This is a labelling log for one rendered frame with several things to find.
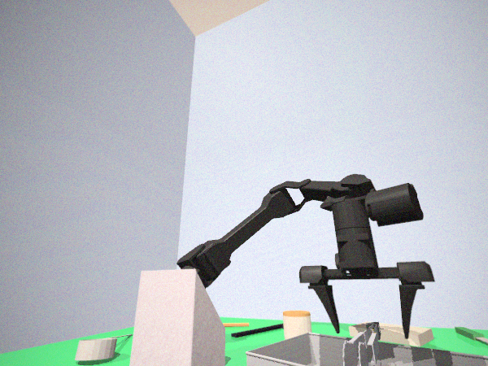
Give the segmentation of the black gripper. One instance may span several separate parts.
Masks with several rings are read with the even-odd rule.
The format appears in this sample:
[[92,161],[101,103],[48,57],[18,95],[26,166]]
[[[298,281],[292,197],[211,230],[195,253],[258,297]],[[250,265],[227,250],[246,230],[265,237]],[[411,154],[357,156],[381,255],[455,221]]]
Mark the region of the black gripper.
[[[302,266],[299,270],[300,283],[309,283],[325,307],[336,333],[339,319],[333,297],[333,286],[329,280],[383,280],[399,279],[403,331],[408,339],[410,333],[412,307],[418,289],[425,289],[422,282],[434,281],[433,270],[425,261],[397,263],[397,268],[379,268],[374,249],[373,233],[370,228],[340,229],[335,232],[341,269],[328,269],[323,265]],[[346,273],[355,269],[356,273]],[[371,269],[374,273],[366,273]],[[354,276],[347,276],[354,275]],[[364,276],[360,276],[364,275]]]

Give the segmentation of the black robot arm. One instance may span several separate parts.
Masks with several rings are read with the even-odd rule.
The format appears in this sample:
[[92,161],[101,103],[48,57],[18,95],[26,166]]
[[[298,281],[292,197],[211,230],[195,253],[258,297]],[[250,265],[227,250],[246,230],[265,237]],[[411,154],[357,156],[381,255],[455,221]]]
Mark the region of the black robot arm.
[[[295,206],[286,188],[299,189],[304,200]],[[371,228],[369,218],[378,227],[424,219],[413,184],[376,190],[371,179],[362,174],[351,174],[341,181],[286,181],[271,188],[260,208],[221,239],[196,246],[176,264],[180,269],[195,269],[206,289],[231,264],[231,254],[238,247],[270,220],[300,211],[311,200],[323,202],[320,208],[333,212],[335,232]]]

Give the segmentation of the grey roasting tin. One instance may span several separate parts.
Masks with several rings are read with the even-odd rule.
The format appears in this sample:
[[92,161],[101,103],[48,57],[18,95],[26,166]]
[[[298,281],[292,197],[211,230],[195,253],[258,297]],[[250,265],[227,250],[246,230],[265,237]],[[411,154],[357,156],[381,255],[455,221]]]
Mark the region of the grey roasting tin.
[[[343,366],[343,344],[350,340],[308,332],[246,351],[246,366]],[[366,349],[368,366],[488,366],[487,355],[385,342],[378,346],[376,365],[371,364],[373,347]]]

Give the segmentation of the dark grey flat bar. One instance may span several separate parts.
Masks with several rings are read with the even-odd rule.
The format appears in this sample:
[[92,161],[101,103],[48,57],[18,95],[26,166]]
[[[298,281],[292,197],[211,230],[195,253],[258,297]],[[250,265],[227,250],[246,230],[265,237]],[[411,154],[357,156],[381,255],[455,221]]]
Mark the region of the dark grey flat bar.
[[269,331],[269,330],[273,330],[273,329],[280,329],[280,328],[284,328],[283,323],[276,324],[276,325],[269,325],[269,326],[265,326],[265,327],[261,327],[261,328],[257,328],[257,329],[249,329],[249,330],[244,330],[244,331],[240,331],[240,332],[236,332],[236,333],[231,333],[231,336],[238,338],[238,337],[242,337],[242,336],[246,336],[246,335],[250,335],[250,334],[254,334],[254,333],[261,333],[261,332],[265,332],[265,331]]

